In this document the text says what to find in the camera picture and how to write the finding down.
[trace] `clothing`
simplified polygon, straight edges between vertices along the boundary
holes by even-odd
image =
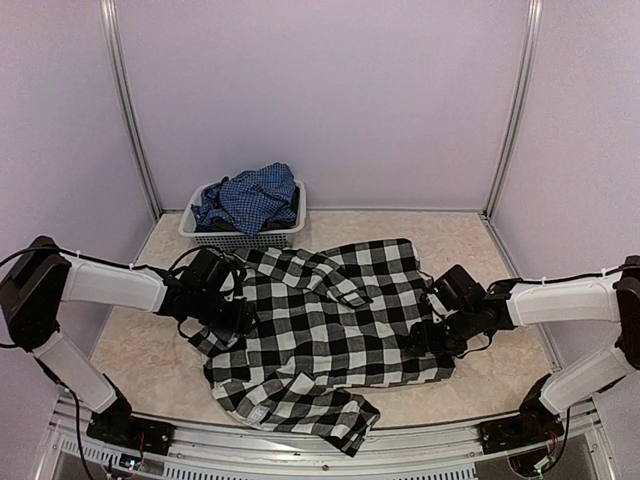
[[[430,277],[408,240],[321,253],[236,250],[248,267],[243,294],[257,320],[244,338],[203,329],[213,396],[242,423],[319,435],[355,455],[380,412],[348,387],[449,378],[451,358],[409,351],[411,325],[430,318]]]
[[[257,171],[247,170],[237,177],[205,188],[201,205],[191,205],[196,232],[212,230],[216,219],[255,236],[267,222],[296,221],[292,199],[296,191],[289,167],[274,163]]]

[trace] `shirt sleeve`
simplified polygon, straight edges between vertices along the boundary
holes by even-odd
[[[345,274],[342,266],[321,253],[306,250],[238,249],[235,256],[256,272],[292,288],[312,291],[357,308],[371,299]]]
[[[352,457],[380,418],[361,395],[318,386],[304,372],[276,371],[259,385],[230,380],[212,391],[220,405],[245,425],[318,435]]]

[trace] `robotic arm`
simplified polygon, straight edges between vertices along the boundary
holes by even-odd
[[[536,382],[518,415],[480,424],[485,453],[561,436],[560,413],[640,369],[640,256],[597,275],[501,280],[488,291],[456,265],[434,282],[432,293],[453,313],[413,326],[411,343],[418,353],[458,356],[480,333],[492,337],[498,330],[542,322],[598,320],[621,326],[614,345]]]
[[[246,334],[253,305],[242,298],[243,271],[210,250],[184,269],[123,268],[60,250],[37,238],[0,283],[0,304],[14,343],[31,352],[45,373],[75,392],[93,412],[87,434],[108,443],[166,454],[173,426],[131,415],[131,406],[100,374],[56,320],[61,302],[121,305]],[[227,278],[234,289],[222,291]]]

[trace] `white wall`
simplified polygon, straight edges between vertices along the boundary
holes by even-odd
[[[165,208],[279,160],[312,207],[480,210],[527,0],[118,2]]]
[[[97,2],[0,3],[0,259],[40,234],[131,261],[152,227]],[[0,269],[0,278],[7,269]],[[60,310],[89,352],[106,309]],[[0,314],[0,342],[8,343]],[[23,480],[57,398],[33,358],[0,350],[0,478]]]
[[[520,272],[565,275],[640,253],[640,3],[545,2],[532,84],[495,218]],[[619,327],[556,325],[565,362]],[[624,480],[640,477],[640,376],[597,398]]]

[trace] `basket rim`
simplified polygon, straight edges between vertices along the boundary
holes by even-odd
[[[247,238],[257,238],[265,235],[293,235],[298,233],[304,228],[305,220],[307,217],[307,190],[304,186],[304,183],[300,180],[294,180],[296,186],[300,190],[300,201],[298,203],[298,212],[296,215],[296,224],[292,228],[281,229],[281,230],[269,230],[267,232],[259,232],[255,237],[249,237],[249,235],[242,232],[189,232],[186,231],[185,227],[187,222],[192,215],[191,205],[197,204],[200,200],[200,194],[202,191],[209,187],[211,183],[207,183],[205,185],[201,185],[196,188],[196,191],[191,195],[189,199],[189,203],[182,213],[182,217],[180,218],[180,225],[178,226],[178,233],[182,237],[186,238],[206,238],[206,237],[247,237]]]

